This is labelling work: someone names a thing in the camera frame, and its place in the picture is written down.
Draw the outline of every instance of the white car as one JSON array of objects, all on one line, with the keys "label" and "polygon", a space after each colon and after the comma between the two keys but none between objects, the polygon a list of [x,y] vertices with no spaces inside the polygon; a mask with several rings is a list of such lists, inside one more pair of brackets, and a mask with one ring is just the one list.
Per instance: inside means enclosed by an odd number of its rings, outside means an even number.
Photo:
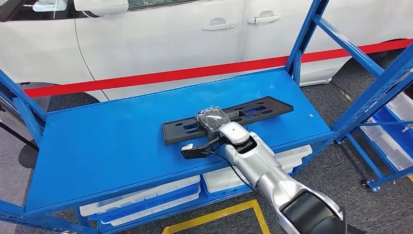
[{"label": "white car", "polygon": [[[0,0],[0,69],[16,83],[70,84],[287,56],[312,2],[123,1]],[[369,45],[413,38],[412,9],[412,0],[331,0],[324,18]],[[337,48],[318,28],[306,53]],[[304,63],[301,85],[328,83],[348,59]],[[239,74],[88,93],[104,101]]]}]

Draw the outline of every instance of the car side mirror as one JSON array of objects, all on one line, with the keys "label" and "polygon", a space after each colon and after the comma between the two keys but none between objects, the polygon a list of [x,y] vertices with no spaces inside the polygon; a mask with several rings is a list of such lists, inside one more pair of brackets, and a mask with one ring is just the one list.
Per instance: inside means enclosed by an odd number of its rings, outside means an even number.
[{"label": "car side mirror", "polygon": [[74,0],[77,11],[90,11],[97,16],[125,13],[129,8],[128,0]]}]

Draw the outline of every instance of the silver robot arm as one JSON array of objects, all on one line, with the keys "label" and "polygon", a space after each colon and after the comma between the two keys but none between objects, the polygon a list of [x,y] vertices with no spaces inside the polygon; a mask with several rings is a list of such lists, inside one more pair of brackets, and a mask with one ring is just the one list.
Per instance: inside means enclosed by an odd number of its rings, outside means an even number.
[{"label": "silver robot arm", "polygon": [[284,172],[257,134],[236,122],[222,125],[218,134],[226,139],[228,161],[271,202],[287,234],[365,233],[344,225],[343,212],[333,200]]}]

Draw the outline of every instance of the blue shelf surface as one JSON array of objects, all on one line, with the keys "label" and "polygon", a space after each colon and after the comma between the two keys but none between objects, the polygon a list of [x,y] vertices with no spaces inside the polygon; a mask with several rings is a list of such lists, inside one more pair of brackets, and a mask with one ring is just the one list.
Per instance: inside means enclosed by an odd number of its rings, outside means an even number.
[{"label": "blue shelf surface", "polygon": [[227,167],[218,156],[185,160],[165,146],[161,124],[272,96],[294,111],[247,125],[272,149],[291,149],[333,132],[281,69],[51,112],[24,215],[58,211]]},{"label": "blue shelf surface", "polygon": [[219,201],[223,201],[225,199],[229,199],[232,197],[236,197],[242,194],[246,194],[250,192],[251,190],[246,190],[246,191],[240,191],[237,193],[231,193],[231,194],[226,194],[221,197],[215,197],[215,198],[208,198],[207,195],[205,194],[204,190],[201,189],[201,192],[199,193],[199,198],[184,204],[181,204],[179,206],[175,206],[172,208],[169,208],[167,210],[163,210],[136,220],[132,220],[130,222],[118,225],[118,226],[112,226],[111,224],[102,224],[100,221],[97,222],[97,228],[99,229],[99,233],[102,234],[109,234],[109,233],[117,233],[122,230],[130,229],[132,227],[140,226],[146,223],[150,223],[156,220],[160,220],[163,218],[167,218],[173,215],[177,215],[183,212],[191,211],[203,206],[207,206]]}]

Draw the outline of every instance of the red stripe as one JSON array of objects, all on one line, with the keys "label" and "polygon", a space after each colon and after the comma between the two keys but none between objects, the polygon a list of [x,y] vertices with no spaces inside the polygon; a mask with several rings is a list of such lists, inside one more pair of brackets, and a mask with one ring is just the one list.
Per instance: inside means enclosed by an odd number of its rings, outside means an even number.
[{"label": "red stripe", "polygon": [[[402,39],[389,42],[383,42],[372,45],[363,45],[359,48],[366,54],[382,52],[400,48],[406,48],[413,39]],[[307,53],[302,56],[302,62],[313,62],[326,59],[335,59],[349,56],[344,49],[328,50]],[[245,72],[264,68],[284,66],[288,56],[277,58],[266,58],[253,61],[235,62],[208,67],[189,68],[176,71],[158,72],[130,77],[111,78],[103,80],[94,80],[73,84],[54,85],[41,88],[25,89],[28,96],[42,97],[62,94],[73,94],[93,90],[112,89],[142,84],[152,84],[173,80],[190,79],[198,77],[207,77],[213,75],[222,75],[227,73]]]}]

